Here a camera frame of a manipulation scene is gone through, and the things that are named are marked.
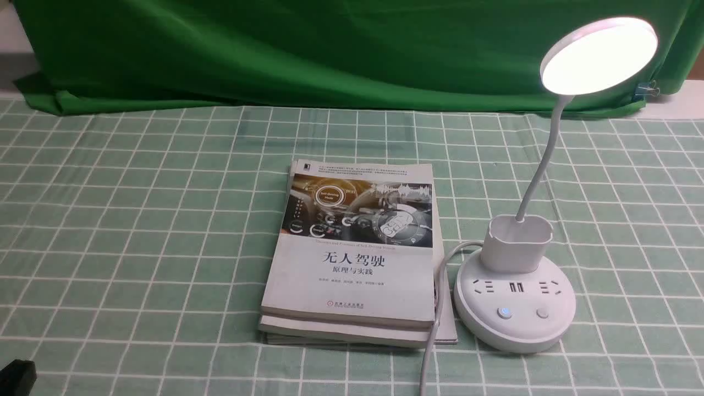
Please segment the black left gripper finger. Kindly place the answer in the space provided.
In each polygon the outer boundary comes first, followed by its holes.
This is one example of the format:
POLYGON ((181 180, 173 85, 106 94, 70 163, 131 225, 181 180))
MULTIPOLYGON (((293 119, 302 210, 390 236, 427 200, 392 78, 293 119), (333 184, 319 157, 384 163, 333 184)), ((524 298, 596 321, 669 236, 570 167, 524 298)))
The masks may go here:
POLYGON ((14 359, 1 371, 1 395, 30 395, 36 381, 35 363, 14 359))

